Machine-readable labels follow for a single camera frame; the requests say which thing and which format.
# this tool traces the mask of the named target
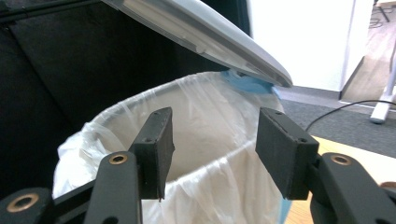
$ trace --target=white wall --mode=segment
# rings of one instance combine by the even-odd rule
[[[366,40],[366,35],[360,36],[362,29],[350,34],[352,13],[360,13],[354,10],[354,1],[248,0],[252,36],[289,71],[295,86],[340,91],[346,73],[351,75],[363,56],[361,50],[354,50],[364,49]],[[364,21],[366,34],[368,25]],[[347,48],[352,36],[363,41]],[[347,66],[346,57],[356,65]]]

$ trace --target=bin liner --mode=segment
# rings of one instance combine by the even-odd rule
[[[255,146],[260,107],[283,108],[272,85],[249,79],[191,75],[106,109],[58,148],[53,197],[94,180],[105,155],[128,150],[149,114],[171,106],[176,151],[165,199],[142,201],[144,223],[282,222],[287,205]]]

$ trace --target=wooden floor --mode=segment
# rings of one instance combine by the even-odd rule
[[[342,100],[357,102],[379,99],[389,78],[389,61],[396,43],[396,8],[384,8],[390,19],[374,7],[363,64],[343,92]]]

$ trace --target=brass insert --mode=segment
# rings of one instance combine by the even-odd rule
[[[333,155],[332,161],[341,165],[350,165],[352,163],[350,159],[341,155]]]
[[[109,162],[113,165],[118,165],[124,163],[127,159],[128,157],[125,155],[116,154],[110,158]]]
[[[10,213],[17,213],[32,207],[38,201],[38,194],[28,193],[14,199],[7,206],[7,211]]]

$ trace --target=trash can lid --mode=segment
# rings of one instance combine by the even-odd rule
[[[253,39],[198,0],[104,0],[152,30],[243,74],[290,87],[286,69]]]

